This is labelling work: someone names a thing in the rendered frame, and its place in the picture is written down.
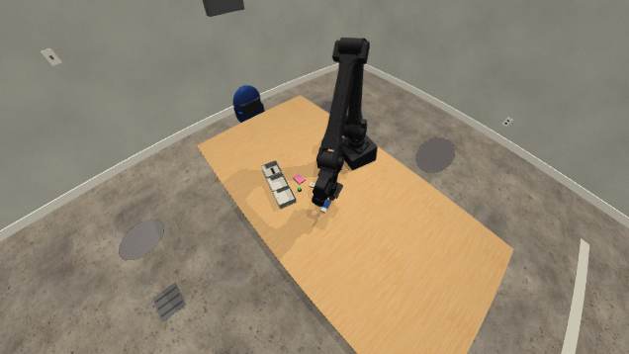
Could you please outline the grey open bin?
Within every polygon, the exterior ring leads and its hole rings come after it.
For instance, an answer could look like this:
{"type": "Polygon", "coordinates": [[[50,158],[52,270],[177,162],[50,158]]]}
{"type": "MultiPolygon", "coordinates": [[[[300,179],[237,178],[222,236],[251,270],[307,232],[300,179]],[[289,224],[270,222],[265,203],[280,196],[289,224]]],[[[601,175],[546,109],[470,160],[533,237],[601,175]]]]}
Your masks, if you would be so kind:
{"type": "Polygon", "coordinates": [[[297,199],[288,184],[279,164],[276,160],[261,165],[262,171],[268,181],[273,194],[279,204],[280,210],[297,202],[297,199]],[[266,167],[266,168],[265,168],[266,167]],[[270,168],[273,167],[275,174],[270,168]],[[267,169],[267,170],[266,170],[267,169]],[[281,171],[281,172],[280,172],[281,171]],[[273,174],[273,175],[272,175],[273,174]],[[279,188],[279,189],[278,189],[279,188]]]}

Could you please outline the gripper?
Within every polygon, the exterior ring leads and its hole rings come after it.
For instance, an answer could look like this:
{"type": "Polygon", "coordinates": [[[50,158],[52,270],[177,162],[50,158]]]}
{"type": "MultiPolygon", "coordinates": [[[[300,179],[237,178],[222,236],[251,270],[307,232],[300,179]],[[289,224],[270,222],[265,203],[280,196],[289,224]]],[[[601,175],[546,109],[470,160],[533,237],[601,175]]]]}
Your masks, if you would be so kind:
{"type": "Polygon", "coordinates": [[[329,200],[334,201],[334,199],[337,199],[342,188],[343,188],[343,185],[340,183],[337,183],[336,191],[334,192],[333,196],[330,196],[330,195],[328,196],[329,200]]]}

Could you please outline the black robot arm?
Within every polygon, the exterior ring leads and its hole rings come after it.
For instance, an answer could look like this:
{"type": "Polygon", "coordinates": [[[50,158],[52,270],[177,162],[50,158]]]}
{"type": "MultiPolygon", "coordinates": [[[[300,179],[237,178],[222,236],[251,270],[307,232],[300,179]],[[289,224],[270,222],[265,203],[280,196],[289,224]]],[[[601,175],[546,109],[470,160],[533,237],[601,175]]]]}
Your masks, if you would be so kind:
{"type": "Polygon", "coordinates": [[[365,139],[367,120],[363,119],[361,112],[363,69],[370,48],[370,43],[365,41],[341,38],[334,45],[332,59],[335,62],[339,59],[340,62],[327,128],[316,157],[320,170],[314,184],[312,203],[318,207],[322,207],[328,196],[333,196],[336,191],[338,173],[344,164],[342,145],[359,154],[370,145],[370,141],[365,139]],[[346,139],[342,143],[344,136],[346,139]]]}

